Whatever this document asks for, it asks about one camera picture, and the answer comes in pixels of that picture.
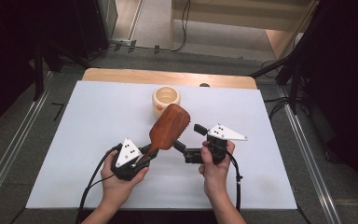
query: gray carpet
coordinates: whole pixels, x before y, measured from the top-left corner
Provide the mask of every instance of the gray carpet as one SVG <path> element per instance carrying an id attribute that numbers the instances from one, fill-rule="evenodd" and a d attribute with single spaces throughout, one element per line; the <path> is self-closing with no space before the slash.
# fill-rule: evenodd
<path id="1" fill-rule="evenodd" d="M 262 62 L 230 59 L 188 53 L 138 50 L 127 53 L 126 49 L 108 51 L 91 62 L 102 68 L 131 68 L 160 71 L 191 72 L 246 76 L 259 69 Z M 65 104 L 69 101 L 76 81 L 82 78 L 83 68 L 71 63 L 61 73 L 56 73 L 48 98 L 44 103 L 32 130 L 25 139 L 21 151 L 14 161 L 3 186 L 0 188 L 0 223 L 10 220 L 25 206 L 30 190 L 48 152 L 49 145 L 60 123 L 54 121 L 59 107 L 52 103 Z M 258 89 L 264 99 L 279 97 L 273 79 L 261 77 Z M 0 158 L 28 111 L 34 94 L 30 87 L 0 119 Z M 270 111 L 274 103 L 267 103 Z M 358 223 L 358 174 L 345 164 L 334 164 L 324 157 L 324 146 L 310 119 L 298 109 L 298 116 L 309 139 L 327 187 L 337 203 L 343 223 Z M 307 167 L 299 150 L 292 127 L 284 110 L 272 120 L 272 127 L 282 153 L 283 162 L 294 189 L 296 201 L 311 223 L 327 223 Z M 171 212 L 143 212 L 146 223 L 167 223 Z M 243 211 L 248 223 L 305 223 L 298 211 Z M 75 210 L 24 210 L 16 223 L 73 223 Z"/>

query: white bracket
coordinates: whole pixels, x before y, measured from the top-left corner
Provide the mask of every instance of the white bracket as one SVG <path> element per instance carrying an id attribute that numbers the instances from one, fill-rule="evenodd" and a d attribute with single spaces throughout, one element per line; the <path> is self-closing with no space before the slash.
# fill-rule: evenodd
<path id="1" fill-rule="evenodd" d="M 236 132 L 232 131 L 231 129 L 229 129 L 228 127 L 225 127 L 221 124 L 218 124 L 218 125 L 214 126 L 212 129 L 210 129 L 208 131 L 208 135 L 222 139 L 222 140 L 242 140 L 242 141 L 248 140 L 248 137 L 246 137 L 240 133 L 236 133 Z"/>
<path id="2" fill-rule="evenodd" d="M 140 155 L 142 155 L 142 152 L 138 149 L 138 147 L 133 144 L 130 138 L 126 138 L 124 140 L 123 147 L 120 150 L 120 154 L 118 154 L 116 167 L 120 168 L 133 159 L 138 158 Z"/>

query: gray floor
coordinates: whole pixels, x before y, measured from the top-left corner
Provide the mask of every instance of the gray floor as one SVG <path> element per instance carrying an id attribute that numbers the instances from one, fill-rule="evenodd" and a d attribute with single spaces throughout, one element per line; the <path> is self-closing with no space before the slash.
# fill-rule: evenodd
<path id="1" fill-rule="evenodd" d="M 201 25 L 202 34 L 196 34 L 199 28 L 192 25 Z M 140 39 L 143 39 L 144 43 L 153 44 L 151 47 L 158 44 L 158 39 L 142 35 L 139 33 L 142 27 L 138 28 L 138 33 L 135 32 L 134 35 L 139 38 L 139 43 L 142 43 Z M 209 25 L 192 23 L 188 27 L 188 42 L 183 52 L 161 51 L 154 54 L 153 50 L 136 49 L 133 53 L 128 53 L 128 49 L 122 48 L 119 51 L 104 52 L 91 63 L 93 66 L 102 68 L 247 76 L 257 71 L 263 62 L 273 60 L 273 53 L 263 31 L 249 29 L 246 33 L 244 30 L 238 30 L 244 32 L 243 36 L 248 37 L 237 38 L 239 35 L 232 35 L 236 37 L 229 39 L 230 36 L 224 34 L 233 32 L 233 28 L 238 30 L 235 29 L 236 27 L 220 27 L 217 30 L 224 32 L 216 35 L 215 30 L 211 30 Z M 175 29 L 179 34 L 175 36 L 174 44 L 178 44 L 181 42 L 180 29 Z M 61 116 L 54 121 L 59 108 L 52 103 L 67 103 L 76 82 L 82 78 L 83 74 L 84 70 L 75 63 L 67 64 L 60 73 L 54 74 L 46 102 L 0 188 L 0 223 L 9 223 L 26 204 L 60 123 Z M 276 71 L 272 71 L 256 80 L 257 87 L 261 90 L 264 99 L 279 97 L 278 87 L 272 78 L 276 74 Z M 34 87 L 32 86 L 0 119 L 0 160 L 30 108 L 33 96 Z M 267 111 L 270 111 L 273 106 L 275 106 L 274 103 L 266 104 Z M 305 116 L 301 109 L 298 109 L 298 112 L 311 150 L 342 222 L 358 223 L 358 174 L 345 164 L 334 164 L 325 159 L 324 145 L 311 120 Z M 310 222 L 328 223 L 284 110 L 279 111 L 273 117 L 272 127 L 296 201 Z M 296 210 L 247 210 L 242 211 L 242 214 L 248 223 L 305 223 L 303 217 Z M 168 223 L 172 212 L 143 212 L 142 215 L 146 223 Z M 18 217 L 16 223 L 71 223 L 75 222 L 75 217 L 75 210 L 26 209 Z"/>

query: person's right hand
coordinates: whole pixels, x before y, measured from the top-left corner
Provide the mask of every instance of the person's right hand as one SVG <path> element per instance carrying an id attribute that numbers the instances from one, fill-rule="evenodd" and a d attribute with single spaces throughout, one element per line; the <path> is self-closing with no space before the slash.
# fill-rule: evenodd
<path id="1" fill-rule="evenodd" d="M 230 165 L 229 156 L 226 157 L 219 163 L 214 164 L 212 154 L 207 148 L 208 143 L 202 143 L 203 148 L 201 149 L 201 157 L 204 162 L 199 168 L 200 174 L 205 178 L 204 191 L 208 198 L 212 199 L 222 194 L 227 194 L 227 173 Z M 231 141 L 227 141 L 227 151 L 229 153 L 234 152 L 235 145 Z"/>

